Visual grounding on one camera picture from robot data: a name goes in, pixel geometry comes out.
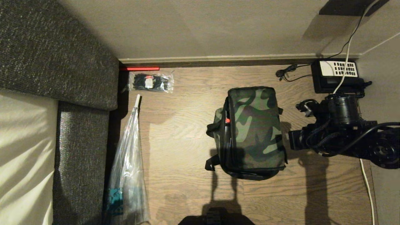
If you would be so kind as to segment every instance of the clear plastic bag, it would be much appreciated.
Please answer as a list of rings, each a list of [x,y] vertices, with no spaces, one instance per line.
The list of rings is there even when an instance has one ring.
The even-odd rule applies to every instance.
[[[174,76],[172,72],[129,72],[128,90],[172,93],[174,91]]]
[[[107,216],[112,225],[136,225],[150,219],[140,150],[138,103],[118,143],[111,170]]]

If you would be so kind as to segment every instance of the couch cushion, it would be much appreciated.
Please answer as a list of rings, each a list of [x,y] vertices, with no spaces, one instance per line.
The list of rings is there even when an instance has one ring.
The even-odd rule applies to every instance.
[[[54,224],[99,225],[102,220],[109,112],[58,104]]]
[[[56,0],[1,0],[0,21],[0,88],[117,108],[117,58]]]

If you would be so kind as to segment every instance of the black cable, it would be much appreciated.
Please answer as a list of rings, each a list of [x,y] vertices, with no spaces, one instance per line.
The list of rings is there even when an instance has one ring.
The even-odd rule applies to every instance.
[[[357,142],[359,142],[362,138],[364,138],[370,132],[372,132],[374,130],[377,130],[377,129],[381,128],[381,127],[386,127],[386,126],[400,126],[400,122],[381,123],[381,124],[378,124],[378,125],[376,125],[374,127],[371,127],[368,130],[364,131],[362,134],[360,134],[360,136],[358,136],[350,144],[348,144],[344,148],[340,149],[338,152],[333,153],[333,154],[322,154],[322,156],[332,157],[332,156],[335,156],[335,155],[340,155],[343,152],[347,151],[349,148],[351,148],[353,145],[355,145]]]
[[[319,148],[322,145],[324,145],[325,143],[327,143],[328,141],[330,141],[331,139],[336,138],[336,137],[338,137],[340,135],[341,135],[340,132],[332,133],[332,134],[326,136],[324,139],[322,139],[322,141],[320,141],[318,144],[311,146],[311,148],[312,149]]]
[[[303,77],[306,77],[306,76],[312,76],[312,74],[309,74],[309,75],[305,75],[305,76],[298,77],[298,78],[296,78],[296,79],[294,79],[294,80],[288,80],[288,78],[287,78],[287,77],[289,77],[289,76],[288,76],[288,72],[293,72],[293,71],[295,71],[295,70],[296,70],[297,68],[299,68],[299,67],[309,66],[309,65],[311,65],[311,64],[300,65],[300,66],[297,65],[297,64],[293,64],[293,65],[288,66],[286,69],[278,70],[278,71],[275,73],[275,75],[276,75],[277,77],[279,77],[279,81],[285,80],[286,82],[292,82],[292,81],[298,80],[298,79],[303,78]]]
[[[316,128],[316,129],[314,129],[313,131],[311,131],[311,134],[307,137],[307,139],[306,139],[306,141],[305,141],[305,143],[306,143],[307,146],[311,146],[311,145],[308,143],[309,139],[310,139],[312,136],[314,136],[315,134],[317,134],[317,133],[321,132],[323,129],[325,129],[325,128],[329,125],[330,121],[331,121],[331,119],[328,119],[322,126],[320,126],[320,127]]]
[[[360,20],[358,21],[358,24],[357,24],[356,29],[355,29],[354,32],[351,34],[349,40],[343,45],[343,47],[342,47],[342,49],[340,50],[340,52],[337,53],[337,54],[335,54],[335,55],[333,55],[333,56],[327,57],[327,58],[335,57],[335,56],[337,56],[337,55],[339,55],[340,53],[343,52],[344,47],[350,42],[351,37],[353,37],[353,35],[354,35],[354,34],[356,33],[356,31],[358,30],[358,27],[360,26],[360,23],[361,23],[362,18],[363,18],[363,16],[360,17]]]
[[[285,79],[287,82],[292,82],[292,81],[298,80],[298,79],[303,78],[303,77],[306,77],[306,76],[312,76],[312,74],[305,75],[305,76],[301,76],[301,77],[298,77],[298,78],[296,78],[296,79],[294,79],[294,80],[288,80],[286,77],[284,77],[284,79]]]
[[[336,94],[330,94],[325,97],[325,100],[330,100],[334,98],[342,98],[342,97],[347,97],[347,96],[354,96],[356,98],[364,98],[365,97],[365,92],[364,90],[361,90],[359,93],[356,94],[345,94],[345,93],[336,93]]]

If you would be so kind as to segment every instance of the white mattress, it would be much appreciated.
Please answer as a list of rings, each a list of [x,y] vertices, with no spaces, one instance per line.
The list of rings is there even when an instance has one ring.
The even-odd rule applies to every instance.
[[[0,91],[0,223],[50,225],[57,101]]]

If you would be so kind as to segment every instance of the wooden floor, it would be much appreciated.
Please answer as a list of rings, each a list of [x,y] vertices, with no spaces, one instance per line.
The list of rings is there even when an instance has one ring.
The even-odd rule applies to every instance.
[[[166,69],[174,70],[173,94],[130,92],[129,109],[136,95],[142,95],[140,135],[152,225],[176,225],[186,216],[201,215],[210,206],[224,206],[261,225],[371,224],[358,159],[327,159],[311,151],[295,152],[285,140],[289,164],[269,180],[233,180],[219,166],[215,174],[204,170],[215,149],[214,140],[206,135],[206,125],[212,123],[230,88],[275,88],[278,106],[284,109],[280,116],[283,133],[315,121],[304,117],[295,104],[308,98],[320,101],[325,94],[314,93],[311,77],[279,82],[275,72],[285,67]],[[309,67],[301,67],[290,78],[310,73]],[[122,120],[121,132],[127,119]],[[372,185],[370,164],[364,164]]]

